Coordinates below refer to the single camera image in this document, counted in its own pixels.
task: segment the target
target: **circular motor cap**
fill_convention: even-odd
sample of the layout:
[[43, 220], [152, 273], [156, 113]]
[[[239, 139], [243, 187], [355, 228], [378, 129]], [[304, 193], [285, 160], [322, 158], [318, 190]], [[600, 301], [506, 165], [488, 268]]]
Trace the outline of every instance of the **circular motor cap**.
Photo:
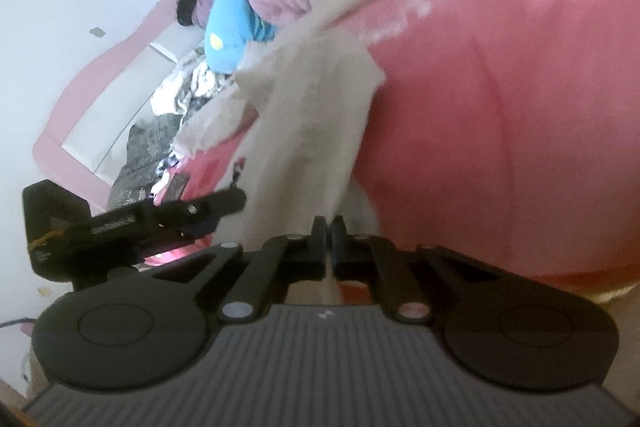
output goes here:
[[135, 277], [65, 295], [39, 318], [33, 348], [47, 376], [119, 391], [157, 383], [202, 352], [207, 322], [177, 283]]
[[618, 350], [616, 326], [602, 309], [516, 279], [469, 285], [443, 333], [452, 354], [474, 373], [532, 391], [598, 381]]

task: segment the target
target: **black cable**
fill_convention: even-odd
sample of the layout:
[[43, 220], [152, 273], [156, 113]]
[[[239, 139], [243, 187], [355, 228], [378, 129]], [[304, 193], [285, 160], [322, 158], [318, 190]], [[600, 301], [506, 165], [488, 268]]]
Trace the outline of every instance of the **black cable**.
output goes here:
[[23, 317], [21, 319], [14, 319], [12, 321], [0, 323], [0, 330], [2, 328], [8, 328], [9, 326], [15, 326], [16, 324], [35, 324], [36, 319], [30, 319], [29, 317]]

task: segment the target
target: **silver screw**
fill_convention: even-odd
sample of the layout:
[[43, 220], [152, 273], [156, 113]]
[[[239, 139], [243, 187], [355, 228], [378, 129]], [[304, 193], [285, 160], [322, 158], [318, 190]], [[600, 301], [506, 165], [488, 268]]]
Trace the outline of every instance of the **silver screw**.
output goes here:
[[405, 302], [398, 308], [401, 317], [410, 320], [419, 320], [429, 315], [429, 307], [422, 302]]
[[230, 319], [244, 319], [254, 312], [254, 307], [248, 302], [229, 302], [222, 306], [222, 314]]

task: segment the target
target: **logo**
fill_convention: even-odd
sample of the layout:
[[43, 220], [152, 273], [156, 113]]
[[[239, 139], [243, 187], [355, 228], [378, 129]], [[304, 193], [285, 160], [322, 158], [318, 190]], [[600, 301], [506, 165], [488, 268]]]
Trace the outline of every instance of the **logo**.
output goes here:
[[102, 232], [109, 232], [110, 230], [119, 229], [120, 227], [124, 227], [126, 225], [130, 225], [131, 223], [135, 223], [136, 218], [134, 216], [123, 217], [122, 219], [118, 219], [117, 221], [111, 221], [110, 223], [105, 223], [104, 225], [100, 225], [100, 227], [94, 227], [91, 229], [91, 233], [93, 235], [98, 235]]
[[333, 314], [334, 312], [332, 312], [331, 310], [325, 310], [324, 312], [319, 313], [318, 317], [327, 320]]
[[49, 257], [51, 257], [51, 253], [46, 250], [36, 251], [36, 259], [38, 260], [38, 263], [44, 263]]
[[215, 33], [212, 33], [210, 35], [209, 44], [211, 44], [211, 47], [215, 49], [217, 52], [224, 47], [222, 39], [219, 36], [217, 36]]

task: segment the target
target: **pink bedding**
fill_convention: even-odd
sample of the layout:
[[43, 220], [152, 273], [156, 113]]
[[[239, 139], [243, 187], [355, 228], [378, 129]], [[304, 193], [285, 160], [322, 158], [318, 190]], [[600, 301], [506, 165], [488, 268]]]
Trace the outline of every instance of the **pink bedding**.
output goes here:
[[640, 0], [373, 0], [340, 25], [388, 77], [354, 170], [384, 235], [574, 289], [640, 278]]

